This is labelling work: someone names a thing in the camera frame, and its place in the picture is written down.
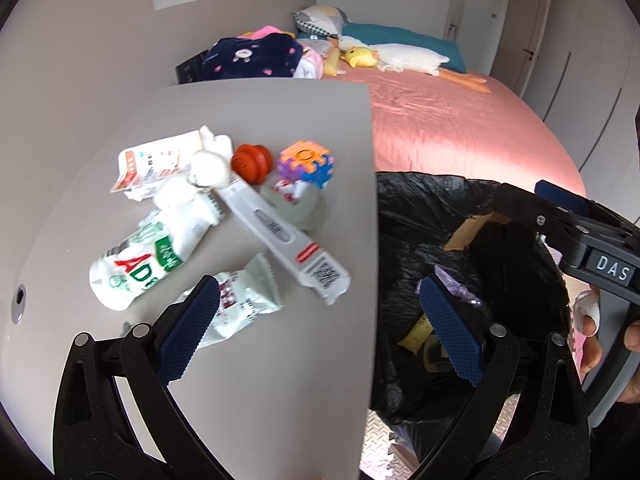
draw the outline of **barcode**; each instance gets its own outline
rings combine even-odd
[[[340,272],[338,272],[332,264],[330,264],[326,258],[320,258],[313,266],[308,270],[316,282],[322,285],[322,288],[329,288],[335,280],[340,278]]]
[[[119,246],[109,249],[105,256],[108,258],[109,256],[113,256],[114,254],[120,254],[124,249],[129,247],[129,239],[123,241]]]

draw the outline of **gray handle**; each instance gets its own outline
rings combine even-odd
[[[582,383],[590,428],[596,428],[604,420],[638,370],[640,353],[630,352],[624,345],[626,329],[638,319],[640,307],[610,292],[600,291],[597,337],[602,345],[602,359]]]

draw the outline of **checkered pillow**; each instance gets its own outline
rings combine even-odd
[[[293,19],[302,32],[330,38],[339,38],[342,35],[342,26],[347,21],[340,9],[316,5],[295,12]]]

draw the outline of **finger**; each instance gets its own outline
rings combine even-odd
[[[585,315],[582,321],[582,334],[591,337],[596,333],[597,325],[592,317]]]
[[[618,397],[618,402],[626,404],[640,403],[640,370],[631,378],[625,391]]]
[[[640,352],[640,320],[633,322],[626,329],[625,346],[632,352]]]
[[[588,374],[602,359],[602,345],[591,337],[584,342],[582,347],[582,362],[580,363],[580,373]]]

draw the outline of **pink blanket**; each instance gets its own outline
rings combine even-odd
[[[573,161],[554,134],[506,86],[491,94],[416,72],[341,69],[369,86],[379,171],[457,174],[533,191],[548,180],[584,195]]]

